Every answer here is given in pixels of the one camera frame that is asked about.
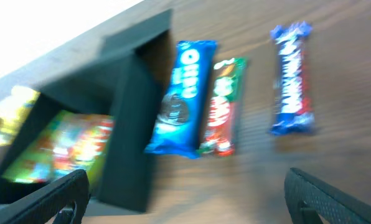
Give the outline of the Haribo gummy candy bag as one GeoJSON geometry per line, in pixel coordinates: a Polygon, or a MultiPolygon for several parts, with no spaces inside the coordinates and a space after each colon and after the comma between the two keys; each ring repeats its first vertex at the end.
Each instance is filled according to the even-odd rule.
{"type": "Polygon", "coordinates": [[[17,184],[46,184],[82,169],[89,191],[98,182],[115,120],[106,114],[62,110],[4,171],[17,184]]]}

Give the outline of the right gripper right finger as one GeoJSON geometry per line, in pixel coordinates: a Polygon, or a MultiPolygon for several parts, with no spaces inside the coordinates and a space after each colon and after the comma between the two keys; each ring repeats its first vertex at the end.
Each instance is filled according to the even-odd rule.
{"type": "Polygon", "coordinates": [[[284,197],[293,223],[371,224],[371,206],[301,169],[291,168],[284,197]]]}

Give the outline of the yellow snack bag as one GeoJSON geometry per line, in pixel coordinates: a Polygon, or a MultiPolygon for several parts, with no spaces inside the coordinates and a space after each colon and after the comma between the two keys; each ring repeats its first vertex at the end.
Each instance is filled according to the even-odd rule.
{"type": "Polygon", "coordinates": [[[39,91],[16,85],[0,101],[0,146],[13,142],[39,96],[39,91]]]}

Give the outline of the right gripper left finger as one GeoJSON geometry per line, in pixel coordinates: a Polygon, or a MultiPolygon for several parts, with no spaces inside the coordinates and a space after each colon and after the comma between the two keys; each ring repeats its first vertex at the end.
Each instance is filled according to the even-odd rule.
{"type": "Polygon", "coordinates": [[[54,223],[81,224],[89,194],[89,181],[83,169],[42,187],[0,209],[0,224],[54,223]]]}

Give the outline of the blue Oreo cookie pack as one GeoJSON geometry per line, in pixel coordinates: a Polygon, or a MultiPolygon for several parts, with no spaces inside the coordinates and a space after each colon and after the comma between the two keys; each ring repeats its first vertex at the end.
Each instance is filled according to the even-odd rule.
{"type": "Polygon", "coordinates": [[[200,125],[216,49],[215,40],[177,43],[170,82],[145,153],[175,154],[190,159],[199,156],[200,125]]]}

